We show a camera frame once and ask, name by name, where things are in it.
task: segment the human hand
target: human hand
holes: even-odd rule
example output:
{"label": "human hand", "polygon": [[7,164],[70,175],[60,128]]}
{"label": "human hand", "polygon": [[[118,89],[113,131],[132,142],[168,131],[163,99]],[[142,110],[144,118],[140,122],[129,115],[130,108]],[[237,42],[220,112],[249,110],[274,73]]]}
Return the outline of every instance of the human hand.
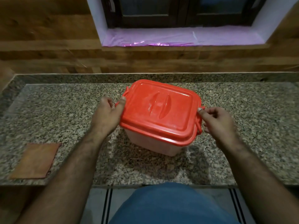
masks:
{"label": "human hand", "polygon": [[113,108],[112,99],[102,97],[92,115],[91,129],[106,135],[111,134],[119,124],[125,104],[126,98],[121,97],[117,107]]}
{"label": "human hand", "polygon": [[198,108],[197,112],[204,120],[205,132],[215,140],[217,146],[223,150],[232,147],[239,141],[235,123],[231,115],[221,107]]}

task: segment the kitchen counter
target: kitchen counter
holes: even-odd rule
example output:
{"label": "kitchen counter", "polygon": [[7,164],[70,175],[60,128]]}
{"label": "kitchen counter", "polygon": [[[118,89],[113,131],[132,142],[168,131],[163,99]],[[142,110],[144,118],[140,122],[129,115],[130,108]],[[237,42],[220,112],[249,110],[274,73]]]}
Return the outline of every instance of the kitchen counter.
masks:
{"label": "kitchen counter", "polygon": [[[299,184],[299,87],[290,82],[172,83],[194,90],[206,107],[221,106],[239,133],[284,183]],[[0,185],[45,185],[89,127],[101,96],[113,101],[131,84],[28,84],[1,119]],[[9,180],[27,143],[62,146],[45,179]],[[117,128],[103,144],[93,184],[235,185],[223,153],[203,133],[182,153],[167,157],[130,143]]]}

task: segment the red lid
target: red lid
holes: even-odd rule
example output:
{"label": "red lid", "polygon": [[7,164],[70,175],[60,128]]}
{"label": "red lid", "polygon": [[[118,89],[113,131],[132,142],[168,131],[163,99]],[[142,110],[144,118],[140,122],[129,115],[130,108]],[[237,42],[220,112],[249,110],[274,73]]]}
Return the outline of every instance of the red lid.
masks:
{"label": "red lid", "polygon": [[176,146],[201,134],[197,108],[200,97],[191,90],[150,80],[138,80],[123,94],[127,102],[120,126]]}

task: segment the red plastic container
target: red plastic container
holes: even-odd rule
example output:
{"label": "red plastic container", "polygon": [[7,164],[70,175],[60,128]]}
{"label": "red plastic container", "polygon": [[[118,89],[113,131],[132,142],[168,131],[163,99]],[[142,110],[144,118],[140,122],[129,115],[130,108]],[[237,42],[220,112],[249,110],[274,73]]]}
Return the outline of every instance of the red plastic container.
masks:
{"label": "red plastic container", "polygon": [[142,79],[123,96],[127,102],[120,126],[136,145],[174,156],[202,132],[201,99],[191,90]]}

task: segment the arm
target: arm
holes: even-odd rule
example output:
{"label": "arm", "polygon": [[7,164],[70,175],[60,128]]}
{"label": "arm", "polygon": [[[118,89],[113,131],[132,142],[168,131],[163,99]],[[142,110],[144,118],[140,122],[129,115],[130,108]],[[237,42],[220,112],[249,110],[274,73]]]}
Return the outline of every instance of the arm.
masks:
{"label": "arm", "polygon": [[17,224],[75,224],[80,221],[101,144],[117,127],[125,102],[125,98],[121,98],[114,109],[110,98],[101,98],[90,129]]}
{"label": "arm", "polygon": [[259,223],[295,224],[299,202],[238,137],[234,120],[222,108],[199,109],[205,132],[225,154],[238,187]]}

